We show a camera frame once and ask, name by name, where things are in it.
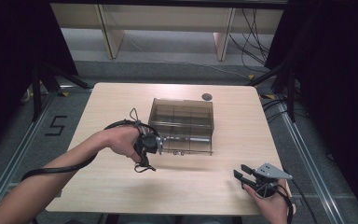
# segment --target forearm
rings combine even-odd
[[[79,164],[105,147],[104,138],[102,132],[95,133],[44,168]],[[28,223],[54,199],[75,173],[35,175],[22,181],[0,202],[0,223]]]

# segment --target transparent acrylic box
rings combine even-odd
[[[154,99],[149,125],[164,138],[163,151],[212,155],[213,103]]]

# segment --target human arm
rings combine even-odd
[[[278,185],[285,188],[286,180],[278,180]],[[243,189],[255,200],[255,203],[261,210],[261,214],[271,224],[286,224],[287,223],[287,204],[284,198],[278,193],[273,194],[267,198],[260,198],[256,195],[254,189],[248,185],[243,185]],[[278,190],[285,194],[284,189],[278,188]]]
[[[119,155],[125,155],[135,162],[140,157],[133,149],[139,131],[132,126],[97,132],[44,168],[65,167],[81,163],[100,150],[110,147]],[[0,223],[29,223],[57,195],[76,174],[76,171],[52,175],[34,175],[23,180],[0,202]]]

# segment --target human hand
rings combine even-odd
[[[127,156],[135,162],[141,161],[141,157],[133,149],[133,145],[139,137],[138,128],[123,125],[103,130],[102,133],[105,136],[105,147],[110,147],[117,154]]]
[[[286,188],[286,180],[278,180],[278,185]],[[255,200],[255,203],[261,210],[261,214],[271,224],[285,224],[287,223],[287,204],[284,198],[278,193],[273,194],[267,198],[261,198],[256,194],[255,190],[248,185],[243,185],[243,188],[248,194]],[[285,194],[282,188],[278,188],[278,191]]]

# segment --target gray floor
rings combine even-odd
[[[81,79],[89,84],[109,81],[244,85],[249,82],[249,75],[258,77],[263,74],[242,65],[241,52],[231,41],[228,44],[225,61],[218,62],[212,34],[128,31],[117,58],[108,60],[100,31],[62,31],[76,61]],[[234,35],[234,38],[243,43],[242,35]],[[260,39],[263,44],[269,46],[272,36],[261,35]],[[252,48],[250,50],[261,58],[257,50]],[[243,60],[251,69],[266,71],[249,57],[244,57]],[[90,91],[72,87],[72,83],[63,79],[59,81],[64,86],[63,90],[68,91],[69,95],[54,98],[21,166],[13,176],[11,186],[15,186],[26,171],[42,166],[63,153],[69,146]],[[269,87],[272,82],[273,78],[257,86],[258,92],[271,93]],[[0,176],[25,135],[31,123],[32,113],[33,104],[32,101],[28,101],[18,109],[16,116],[7,125],[7,131],[0,139]],[[279,113],[279,108],[273,106],[266,111],[266,118],[270,120],[269,127],[282,165],[295,178],[318,222],[330,223],[298,153],[298,148],[286,128],[283,116],[272,119]],[[59,136],[46,136],[46,133],[57,132],[56,129],[49,127],[56,116],[66,116],[66,119],[57,120],[57,123],[64,125],[65,128]],[[335,163],[325,157],[328,149],[301,102],[296,102],[296,125],[345,223],[358,223],[358,202]],[[312,223],[310,210],[301,199],[299,189],[292,182],[289,182],[289,185],[296,201],[293,223]],[[100,218],[100,214],[49,212],[43,212],[38,217],[40,223],[64,223],[70,219],[77,219],[84,223],[98,223]],[[266,223],[262,217],[243,217],[242,220],[243,223]]]

